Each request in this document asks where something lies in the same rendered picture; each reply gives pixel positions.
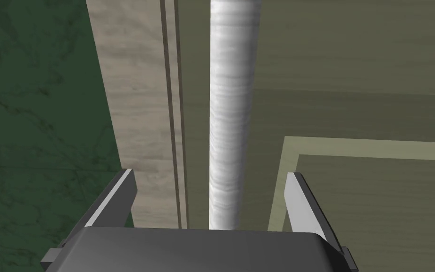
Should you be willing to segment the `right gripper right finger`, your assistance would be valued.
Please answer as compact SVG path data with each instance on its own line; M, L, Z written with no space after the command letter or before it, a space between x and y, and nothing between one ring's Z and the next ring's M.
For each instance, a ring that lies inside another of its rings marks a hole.
M343 254L343 249L331 225L299 172L287 174L284 199L293 232L317 234Z

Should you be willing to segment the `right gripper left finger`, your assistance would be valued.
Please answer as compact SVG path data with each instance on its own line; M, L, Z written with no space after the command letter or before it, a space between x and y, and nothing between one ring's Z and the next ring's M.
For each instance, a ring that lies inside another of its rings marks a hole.
M122 169L109 182L58 248L63 248L84 227L123 227L137 195L133 169Z

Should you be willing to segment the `olive green panelled door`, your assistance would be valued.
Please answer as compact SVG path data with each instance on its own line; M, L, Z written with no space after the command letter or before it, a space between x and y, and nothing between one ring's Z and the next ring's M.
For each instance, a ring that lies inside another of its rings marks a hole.
M360 272L435 272L435 0L262 0L240 229L309 184Z

